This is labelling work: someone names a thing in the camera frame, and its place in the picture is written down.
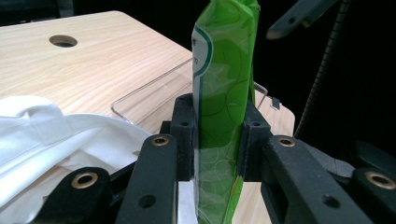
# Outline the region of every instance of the green plastic wrapper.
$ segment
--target green plastic wrapper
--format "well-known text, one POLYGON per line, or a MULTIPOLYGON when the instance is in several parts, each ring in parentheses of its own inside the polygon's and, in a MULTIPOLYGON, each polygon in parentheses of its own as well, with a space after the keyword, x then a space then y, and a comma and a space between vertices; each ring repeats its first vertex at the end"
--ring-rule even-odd
POLYGON ((239 200, 243 180, 236 161, 247 102, 254 100, 259 13, 257 0, 211 0, 192 32, 199 223, 231 223, 239 200))

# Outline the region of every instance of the white cloth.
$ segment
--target white cloth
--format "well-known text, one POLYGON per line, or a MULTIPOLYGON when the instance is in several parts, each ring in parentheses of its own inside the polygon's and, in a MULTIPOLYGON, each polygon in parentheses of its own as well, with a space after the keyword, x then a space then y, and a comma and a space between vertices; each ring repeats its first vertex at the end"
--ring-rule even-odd
MULTIPOLYGON (((136 161, 133 152, 148 136, 121 119, 64 116, 42 97, 1 98, 0 224, 31 221, 43 197, 74 170, 98 166, 112 174, 136 161)), ((196 223, 190 184, 180 185, 179 201, 187 202, 179 204, 179 223, 196 223)))

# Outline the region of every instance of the green snack bag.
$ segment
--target green snack bag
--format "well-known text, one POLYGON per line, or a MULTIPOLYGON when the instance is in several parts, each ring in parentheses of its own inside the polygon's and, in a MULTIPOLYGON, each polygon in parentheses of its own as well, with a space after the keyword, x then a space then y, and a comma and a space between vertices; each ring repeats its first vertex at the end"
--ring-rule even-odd
POLYGON ((236 161, 248 100, 257 0, 212 0, 192 32, 196 213, 199 223, 231 223, 242 189, 236 161))

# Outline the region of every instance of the transparent container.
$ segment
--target transparent container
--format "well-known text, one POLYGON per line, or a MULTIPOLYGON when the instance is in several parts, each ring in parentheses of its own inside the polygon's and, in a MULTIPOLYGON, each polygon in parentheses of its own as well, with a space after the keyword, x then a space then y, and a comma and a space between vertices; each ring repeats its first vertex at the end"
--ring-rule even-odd
MULTIPOLYGON (((187 60, 120 98, 112 104, 111 110, 149 133, 158 133, 163 120, 172 119, 176 98, 192 92, 191 61, 187 60)), ((255 89, 256 106, 260 108, 267 90, 257 83, 255 89)))

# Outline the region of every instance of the wooden table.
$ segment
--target wooden table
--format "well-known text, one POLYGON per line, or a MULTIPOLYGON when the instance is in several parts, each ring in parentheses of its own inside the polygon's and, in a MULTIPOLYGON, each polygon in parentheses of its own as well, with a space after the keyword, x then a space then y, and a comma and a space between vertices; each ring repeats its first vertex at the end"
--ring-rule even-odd
MULTIPOLYGON (((65 114, 115 116, 112 103, 190 58, 190 51, 117 11, 0 27, 0 97, 38 95, 65 114), (55 46, 54 35, 77 44, 55 46)), ((191 62, 184 66, 192 73, 191 62)), ((265 98, 259 109, 273 134, 292 135, 293 114, 270 104, 265 98)), ((264 210, 260 184, 246 184, 233 223, 269 223, 264 210)))

